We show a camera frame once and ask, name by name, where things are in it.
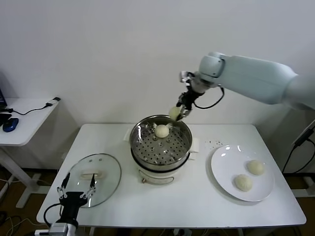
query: white table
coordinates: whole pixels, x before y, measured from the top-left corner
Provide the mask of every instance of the white table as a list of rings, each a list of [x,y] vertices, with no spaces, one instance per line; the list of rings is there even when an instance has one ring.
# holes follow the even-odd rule
[[[246,228],[300,225],[306,222],[304,213],[282,176],[256,128],[252,125],[189,125],[199,138],[199,153],[184,165],[185,174],[170,185],[142,184],[123,141],[131,124],[85,124],[81,127],[62,164],[37,220],[43,221],[45,209],[58,203],[57,186],[69,169],[83,157],[93,153],[115,156],[122,167],[122,179],[116,192],[106,202],[82,208],[79,225],[94,227],[137,228]],[[209,157],[215,148],[227,144],[253,148],[258,158],[267,163],[275,175],[271,195],[258,203],[244,202],[227,194],[208,171]],[[59,207],[47,213],[49,222],[59,218]]]
[[[51,99],[28,99],[28,98],[7,98],[7,107],[25,113],[29,110],[42,108]],[[47,107],[40,111],[33,111],[29,114],[22,116],[17,113],[12,113],[12,118],[18,118],[19,123],[15,130],[5,133],[0,127],[0,164],[3,165],[8,171],[12,173],[9,179],[9,184],[13,181],[14,177],[20,180],[26,189],[20,197],[16,207],[23,208],[27,202],[30,194],[47,194],[49,186],[39,186],[36,180],[40,178],[40,174],[33,175],[30,178],[11,158],[6,146],[23,146],[27,144],[36,131],[40,128],[43,122],[51,114],[58,103],[51,107]],[[0,197],[6,192],[8,185],[6,184],[0,191]]]

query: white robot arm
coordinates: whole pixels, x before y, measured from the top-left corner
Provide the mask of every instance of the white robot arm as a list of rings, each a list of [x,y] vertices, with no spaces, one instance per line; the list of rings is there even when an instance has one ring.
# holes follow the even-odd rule
[[[284,103],[295,109],[315,110],[315,78],[299,76],[283,64],[209,53],[195,73],[182,71],[181,82],[188,91],[177,103],[178,119],[187,116],[195,99],[209,88],[220,86],[246,97],[266,103]]]

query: computer mouse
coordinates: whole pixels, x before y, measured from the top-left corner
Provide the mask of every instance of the computer mouse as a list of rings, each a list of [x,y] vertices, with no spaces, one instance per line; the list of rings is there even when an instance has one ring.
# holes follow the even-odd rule
[[[16,126],[19,123],[18,118],[10,118],[8,119],[2,126],[4,132],[11,132],[15,130]]]

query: wire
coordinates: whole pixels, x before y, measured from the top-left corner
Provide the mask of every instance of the wire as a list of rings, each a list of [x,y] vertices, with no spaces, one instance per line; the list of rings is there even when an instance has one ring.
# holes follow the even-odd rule
[[[292,174],[298,173],[299,171],[303,170],[305,167],[307,167],[308,164],[311,163],[311,161],[313,161],[313,159],[314,159],[314,157],[315,157],[315,143],[314,143],[312,140],[310,140],[310,139],[307,139],[306,141],[312,143],[313,146],[314,146],[313,156],[311,157],[311,159],[310,159],[301,169],[299,169],[299,170],[293,172]]]
[[[55,204],[52,204],[52,205],[50,205],[49,207],[47,207],[47,209],[45,210],[45,212],[44,212],[44,221],[45,221],[45,223],[46,223],[46,225],[48,226],[48,227],[50,227],[51,226],[51,224],[47,221],[47,219],[46,219],[46,213],[47,213],[47,211],[50,209],[50,208],[53,208],[53,207],[56,207],[56,206],[59,206],[60,205],[60,203],[55,203]]]
[[[282,174],[284,173],[284,170],[285,170],[285,168],[286,168],[286,166],[287,166],[287,164],[288,164],[288,162],[289,162],[289,160],[290,160],[290,158],[291,158],[292,153],[294,152],[294,150],[295,150],[297,147],[298,147],[298,146],[294,146],[294,147],[292,148],[292,150],[291,150],[289,156],[287,157],[287,160],[286,160],[286,162],[285,162],[285,165],[284,165],[284,167],[283,167],[283,169],[282,169]]]
[[[4,223],[5,223],[5,222],[7,222],[8,220],[10,220],[10,222],[11,222],[11,229],[10,229],[11,235],[16,234],[17,231],[18,231],[19,228],[20,228],[20,225],[18,225],[17,229],[14,230],[14,225],[13,225],[12,219],[15,218],[15,217],[19,218],[19,221],[20,221],[20,222],[22,221],[22,218],[21,218],[19,215],[14,215],[14,216],[11,216],[11,217],[7,217],[7,218],[5,219],[5,221],[4,221]]]
[[[40,181],[40,182],[43,182],[43,183],[45,183],[45,184],[51,185],[51,183],[48,183],[48,182],[46,182],[46,181],[44,181],[44,180],[41,180],[41,179],[31,179],[31,180],[32,180],[32,181]],[[0,181],[9,183],[8,180],[1,179],[1,178],[0,178]],[[12,181],[11,183],[18,183],[18,182],[21,182],[21,181],[20,181],[20,180],[18,180],[18,181]]]
[[[29,111],[26,112],[26,113],[20,113],[20,112],[17,112],[17,111],[15,111],[15,110],[13,110],[12,112],[15,112],[15,113],[17,113],[17,114],[19,114],[19,115],[25,116],[25,115],[27,115],[27,114],[30,113],[30,112],[43,110],[43,109],[45,109],[46,107],[48,107],[48,106],[45,105],[45,106],[43,106],[42,108],[32,109],[32,110],[29,110]]]
[[[45,225],[45,224],[35,224],[35,223],[33,223],[30,219],[28,219],[28,218],[25,218],[24,220],[22,220],[22,221],[20,221],[19,223],[17,223],[16,225],[13,225],[13,222],[12,222],[12,219],[11,219],[11,217],[8,217],[8,218],[10,218],[10,220],[11,220],[11,224],[12,224],[12,227],[11,227],[11,229],[9,229],[8,230],[8,232],[6,233],[6,236],[12,236],[13,234],[13,229],[14,229],[14,227],[16,227],[16,226],[19,226],[20,224],[22,224],[24,221],[29,221],[32,225],[35,225],[35,226],[41,226],[41,225]]]
[[[201,234],[201,236],[206,236],[208,232],[209,232],[209,230],[205,230],[205,231]]]
[[[212,104],[212,105],[209,106],[209,107],[199,107],[195,102],[193,102],[193,104],[195,105],[195,107],[197,107],[197,108],[199,108],[199,109],[205,110],[205,109],[209,109],[209,108],[212,108],[212,107],[216,106],[216,105],[223,99],[223,97],[224,97],[224,95],[225,95],[224,88],[221,87],[221,86],[219,86],[219,87],[220,87],[220,89],[221,89],[222,96],[220,97],[220,99],[219,99],[218,101],[216,101],[214,104]]]

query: white plate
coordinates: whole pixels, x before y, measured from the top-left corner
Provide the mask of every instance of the white plate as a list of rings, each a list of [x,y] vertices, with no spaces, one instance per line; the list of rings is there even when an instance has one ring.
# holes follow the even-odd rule
[[[248,201],[258,202],[267,198],[274,187],[274,174],[265,163],[265,172],[256,176],[247,169],[251,160],[260,160],[255,152],[244,146],[227,145],[219,148],[212,156],[211,168],[214,177],[221,187],[232,196]],[[234,178],[240,174],[248,175],[252,179],[252,189],[248,192],[239,190]]]

